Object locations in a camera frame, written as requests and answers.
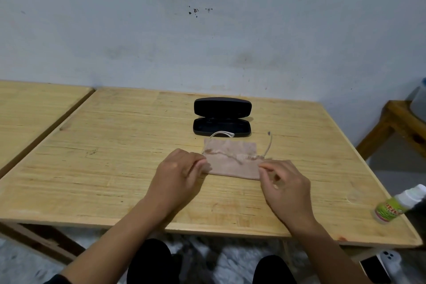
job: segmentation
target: white bottle cap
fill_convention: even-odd
[[[420,202],[426,196],[426,186],[423,184],[416,185],[414,188],[407,190],[406,193],[412,200]]]

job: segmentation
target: black pants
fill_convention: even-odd
[[[179,266],[165,243],[146,240],[133,257],[127,271],[127,284],[179,284]],[[285,262],[278,256],[262,258],[254,271],[253,284],[295,284]]]

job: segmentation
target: person's left hand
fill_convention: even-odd
[[[175,149],[158,165],[143,201],[155,214],[167,217],[191,199],[206,162],[201,154]]]

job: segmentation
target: table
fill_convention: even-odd
[[[140,200],[155,169],[179,147],[200,152],[194,100],[206,95],[127,88],[97,90],[0,180],[0,219],[31,224],[114,225]],[[315,216],[340,244],[415,247],[405,216],[383,226],[371,209],[389,194],[319,103],[247,98],[262,153],[290,159],[312,182]],[[290,237],[259,181],[207,175],[200,193],[166,230],[205,235]]]
[[[426,123],[412,114],[410,103],[401,100],[386,103],[377,125],[357,146],[362,158],[369,158],[395,131],[426,158]]]
[[[90,87],[0,81],[0,178],[93,92]],[[61,262],[72,260],[70,251],[83,249],[48,226],[0,223],[0,235]]]

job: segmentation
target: smartphone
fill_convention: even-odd
[[[374,284],[391,284],[391,278],[380,257],[373,256],[360,262],[365,274]]]

